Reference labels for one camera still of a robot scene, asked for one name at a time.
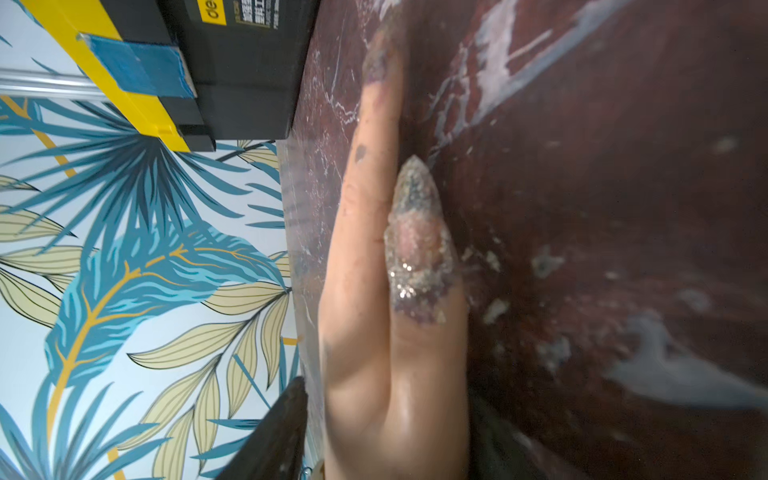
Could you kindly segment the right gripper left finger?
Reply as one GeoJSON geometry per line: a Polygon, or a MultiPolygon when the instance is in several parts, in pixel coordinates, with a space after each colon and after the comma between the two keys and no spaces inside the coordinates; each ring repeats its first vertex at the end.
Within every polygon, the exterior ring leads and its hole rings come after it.
{"type": "Polygon", "coordinates": [[[303,471],[308,395],[294,378],[217,480],[297,480],[303,471]]]}

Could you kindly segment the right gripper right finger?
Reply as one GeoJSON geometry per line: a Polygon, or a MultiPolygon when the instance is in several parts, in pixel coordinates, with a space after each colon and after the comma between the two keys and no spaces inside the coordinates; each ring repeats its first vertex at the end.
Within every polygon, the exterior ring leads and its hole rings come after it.
{"type": "Polygon", "coordinates": [[[590,479],[469,390],[469,479],[590,479]]]}

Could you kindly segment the mannequin hand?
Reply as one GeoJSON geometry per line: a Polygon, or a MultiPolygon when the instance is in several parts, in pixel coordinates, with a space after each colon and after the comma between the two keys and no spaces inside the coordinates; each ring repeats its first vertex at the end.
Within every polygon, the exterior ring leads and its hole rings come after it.
{"type": "Polygon", "coordinates": [[[330,479],[463,479],[468,307],[434,179],[398,159],[408,65],[401,6],[362,65],[318,316],[330,479]]]}

